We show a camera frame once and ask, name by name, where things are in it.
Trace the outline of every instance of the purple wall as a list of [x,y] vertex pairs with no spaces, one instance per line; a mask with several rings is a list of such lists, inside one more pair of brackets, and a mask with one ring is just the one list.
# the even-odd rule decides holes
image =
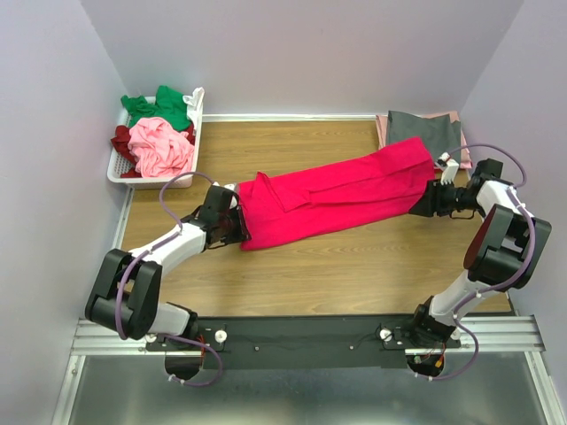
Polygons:
[[0,422],[44,424],[121,208],[125,88],[76,0],[4,1],[0,39]]
[[[471,143],[510,150],[527,169],[520,189],[528,209],[553,225],[531,282],[511,296],[521,314],[534,313],[557,392],[567,400],[567,3],[530,0],[518,13],[462,109]],[[512,164],[505,177],[518,181]]]
[[460,109],[521,0],[82,0],[132,94],[206,113]]

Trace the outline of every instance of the wooden table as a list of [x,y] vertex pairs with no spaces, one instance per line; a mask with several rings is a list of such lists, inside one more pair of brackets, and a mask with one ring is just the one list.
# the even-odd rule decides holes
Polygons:
[[[377,149],[374,121],[222,122],[203,126],[198,170],[221,184],[298,171]],[[458,182],[466,182],[466,174]],[[179,215],[205,198],[208,183],[171,189]],[[200,315],[412,313],[462,271],[480,224],[405,215],[264,251],[231,245],[205,252],[163,279],[160,301]],[[122,249],[149,243],[174,226],[157,190],[137,190]],[[480,311],[509,311],[504,295]]]

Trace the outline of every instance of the red shirt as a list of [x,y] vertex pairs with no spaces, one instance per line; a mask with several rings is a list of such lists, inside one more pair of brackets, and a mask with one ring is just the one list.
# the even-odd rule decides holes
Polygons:
[[366,157],[240,185],[252,240],[245,251],[336,232],[405,214],[435,178],[430,153],[419,137]]

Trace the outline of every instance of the garment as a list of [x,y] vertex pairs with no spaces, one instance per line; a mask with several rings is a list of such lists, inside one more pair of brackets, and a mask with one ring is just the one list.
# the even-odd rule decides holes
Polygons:
[[[434,159],[437,159],[444,152],[451,151],[461,145],[461,122],[452,123],[449,114],[435,118],[422,118],[411,113],[388,112],[386,145],[416,136],[422,139],[425,148]],[[455,161],[461,162],[459,151],[452,156]]]
[[187,105],[183,102],[183,94],[168,86],[159,86],[155,104],[149,104],[145,97],[121,98],[122,106],[130,114],[129,126],[132,128],[141,118],[161,117],[177,131],[190,125],[187,118]]
[[[457,111],[449,111],[449,112],[442,112],[442,113],[433,113],[424,115],[423,118],[435,118],[441,115],[449,115],[449,119],[451,122],[455,122],[459,120],[459,114]],[[385,115],[377,115],[376,116],[376,124],[377,124],[377,131],[378,131],[378,149],[382,149],[386,146],[386,138],[387,138],[387,128],[388,128],[388,117]],[[464,137],[464,133],[461,130],[461,146],[466,146],[467,141]],[[461,168],[463,169],[471,169],[472,168],[472,161],[470,160],[470,152],[468,149],[461,150]]]
[[122,173],[120,177],[123,179],[139,179],[142,175],[135,168],[130,168],[126,173]]
[[114,149],[127,160],[132,166],[136,165],[136,159],[130,153],[128,142],[130,141],[130,131],[126,126],[118,126],[114,130],[115,136],[110,139]]
[[435,178],[418,137],[366,157],[241,183],[252,240],[245,251],[277,246],[407,213]]
[[128,147],[143,177],[173,177],[190,171],[195,147],[163,118],[141,118],[130,129]]

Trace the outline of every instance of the laundry basket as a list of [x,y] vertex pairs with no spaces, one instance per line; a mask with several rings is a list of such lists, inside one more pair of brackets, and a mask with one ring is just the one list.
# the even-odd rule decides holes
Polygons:
[[[201,142],[201,128],[203,122],[203,97],[204,94],[196,96],[198,89],[193,92],[193,98],[195,102],[193,104],[187,104],[188,116],[191,115],[191,121],[195,128],[195,152],[193,154],[193,163],[191,164],[191,171],[197,170],[197,160],[198,160],[198,150]],[[145,98],[148,103],[154,104],[156,101],[155,97]],[[125,108],[122,108],[120,115],[118,117],[119,126],[127,126],[130,121],[130,115]],[[108,180],[114,183],[124,183],[129,187],[134,189],[161,189],[167,182],[171,180],[171,177],[139,177],[139,178],[122,178],[122,174],[126,173],[132,165],[122,157],[114,148],[110,156],[110,162],[108,163],[108,169],[106,171],[106,176]],[[181,177],[179,180],[171,184],[171,188],[188,188],[193,183],[193,176],[187,175]]]

